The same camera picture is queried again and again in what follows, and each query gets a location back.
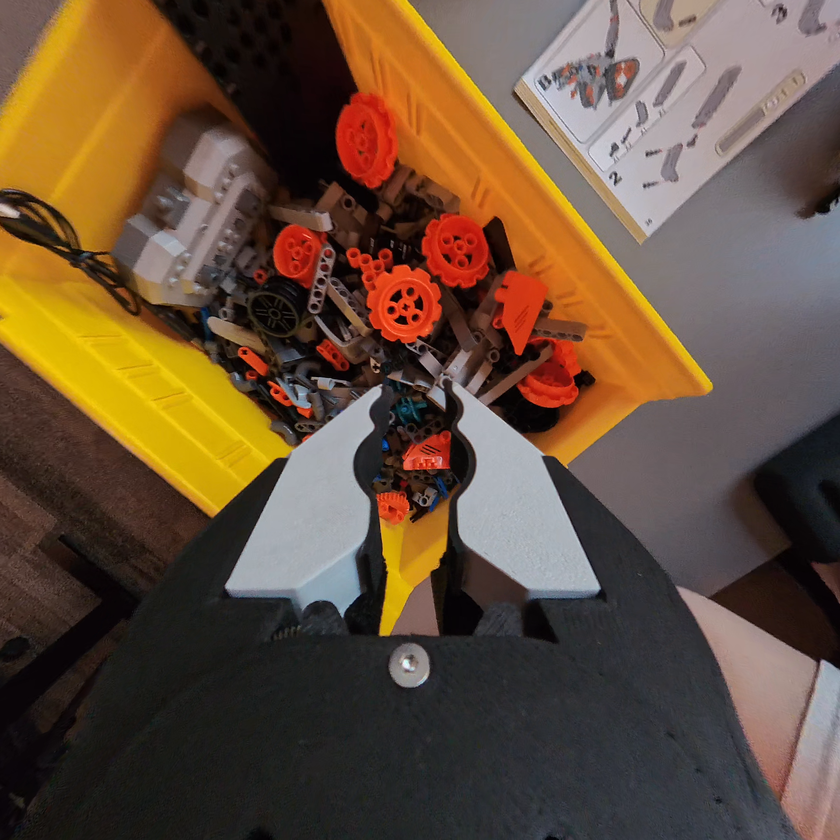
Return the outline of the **black perforated plate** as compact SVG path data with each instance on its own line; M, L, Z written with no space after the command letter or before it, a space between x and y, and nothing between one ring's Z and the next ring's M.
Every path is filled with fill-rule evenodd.
M320 1L155 1L236 106L280 179L309 194L340 165L334 129L356 86Z

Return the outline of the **orange curved panel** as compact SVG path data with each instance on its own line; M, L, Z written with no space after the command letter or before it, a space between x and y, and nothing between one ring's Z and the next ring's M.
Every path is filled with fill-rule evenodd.
M405 471L429 471L450 468L452 434L444 430L412 444L403 456Z

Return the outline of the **assembly instruction booklet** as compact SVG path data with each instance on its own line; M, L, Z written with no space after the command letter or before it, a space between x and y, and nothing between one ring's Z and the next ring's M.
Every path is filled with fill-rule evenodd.
M637 242L838 64L838 2L590 1L514 91Z

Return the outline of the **orange gear wheel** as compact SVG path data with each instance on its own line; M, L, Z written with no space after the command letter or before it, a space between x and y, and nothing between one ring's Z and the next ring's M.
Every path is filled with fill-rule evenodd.
M482 227L467 216L445 213L432 219L421 249L430 274L447 287L472 288L487 275L487 239Z
M530 403L542 407L572 404L579 395L574 378L582 372L574 349L574 342L558 339L532 338L529 350L541 352L552 348L551 356L517 383L521 395Z
M298 224L283 227L276 238L273 260L278 275L309 290L328 236Z
M375 279L366 305L372 327L385 340L410 344L434 330L443 314L440 298L424 269L395 266Z
M380 96L353 94L339 115L335 142L343 168L355 181L374 190L392 176L398 153L396 120Z

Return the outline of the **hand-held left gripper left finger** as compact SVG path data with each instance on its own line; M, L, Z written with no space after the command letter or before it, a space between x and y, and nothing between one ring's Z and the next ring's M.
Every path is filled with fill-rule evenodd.
M346 616L372 603L382 619L386 567L372 484L382 465L393 390L378 385L286 459L233 571L233 597L288 599L298 615L329 602Z

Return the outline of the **pile of building pieces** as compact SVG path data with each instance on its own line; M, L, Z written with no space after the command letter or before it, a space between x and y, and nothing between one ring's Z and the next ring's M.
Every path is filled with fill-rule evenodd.
M307 441L374 385L392 388L382 462L372 488L380 517L392 525L416 522L448 500L460 479L450 468L405 471L412 444L448 430L445 384L453 380L477 396L521 434L553 429L596 379L579 354L586 327L552 318L545 299L532 338L574 342L582 372L579 395L567 406L542 407L516 387L552 354L526 346L516 355L508 335L496 331L494 295L508 270L515 270L507 232L498 219L482 226L489 246L486 277L468 289L447 287L430 274L421 245L428 223L460 214L434 194L434 184L400 166L382 186L369 191L348 176L320 182L317 202L276 203L272 218L259 222L211 302L186 317L193 343L225 370L232 385L268 416L271 430L291 447ZM279 277L273 248L281 229L298 224L328 236L308 290L308 315L289 338L265 335L249 318L247 298ZM441 290L443 314L426 337L404 344L374 329L366 305L375 279L395 266L420 268Z

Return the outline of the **black perforated block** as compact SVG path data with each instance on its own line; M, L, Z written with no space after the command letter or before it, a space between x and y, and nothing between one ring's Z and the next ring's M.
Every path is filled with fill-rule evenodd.
M790 447L759 468L754 486L773 520L809 561L839 561L838 443Z

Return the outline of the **grey desk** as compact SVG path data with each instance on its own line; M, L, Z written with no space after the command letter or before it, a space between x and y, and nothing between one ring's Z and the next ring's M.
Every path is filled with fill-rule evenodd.
M838 215L802 216L838 151L838 69L643 245L512 89L579 2L413 2L710 377L572 462L678 583L712 594L787 547L752 473L838 412Z

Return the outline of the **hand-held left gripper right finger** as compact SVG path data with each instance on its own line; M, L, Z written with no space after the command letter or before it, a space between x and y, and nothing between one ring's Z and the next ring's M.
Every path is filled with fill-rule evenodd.
M549 605L596 598L601 584L553 482L554 461L463 385L448 380L445 390L460 483L433 574L438 632L557 637Z

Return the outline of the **person's leg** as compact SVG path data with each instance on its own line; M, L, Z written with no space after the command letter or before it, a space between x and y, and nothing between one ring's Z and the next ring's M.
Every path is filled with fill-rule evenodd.
M802 838L839 838L839 671L678 588L717 658L749 746Z

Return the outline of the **orange wedge panel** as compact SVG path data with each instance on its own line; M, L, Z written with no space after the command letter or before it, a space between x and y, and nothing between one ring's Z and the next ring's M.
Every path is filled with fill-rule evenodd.
M504 273L494 295L497 310L492 326L507 333L516 355L525 351L548 292L548 286L536 277L515 269Z

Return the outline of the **yellow plastic bin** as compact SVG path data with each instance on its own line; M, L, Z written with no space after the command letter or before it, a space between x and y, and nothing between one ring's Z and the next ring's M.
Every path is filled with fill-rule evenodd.
M636 407L711 384L408 2L323 2L353 80L394 111L402 161L499 217L521 268L595 328L596 383L539 446L567 462ZM154 2L65 2L2 111L2 187L112 247L163 130L212 104L242 117ZM81 269L2 232L2 343L206 512L286 450L222 372Z

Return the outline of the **black spoked wheel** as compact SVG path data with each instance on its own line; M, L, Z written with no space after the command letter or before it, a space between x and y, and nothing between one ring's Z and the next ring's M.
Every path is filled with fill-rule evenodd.
M293 336L308 315L309 293L296 281L273 278L248 294L248 317L255 328L273 338Z

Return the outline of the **grey motor block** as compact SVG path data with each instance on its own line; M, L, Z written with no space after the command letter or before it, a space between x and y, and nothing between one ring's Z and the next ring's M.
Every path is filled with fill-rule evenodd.
M250 240L278 175L212 106L174 120L160 165L111 256L125 284L146 303L203 308Z

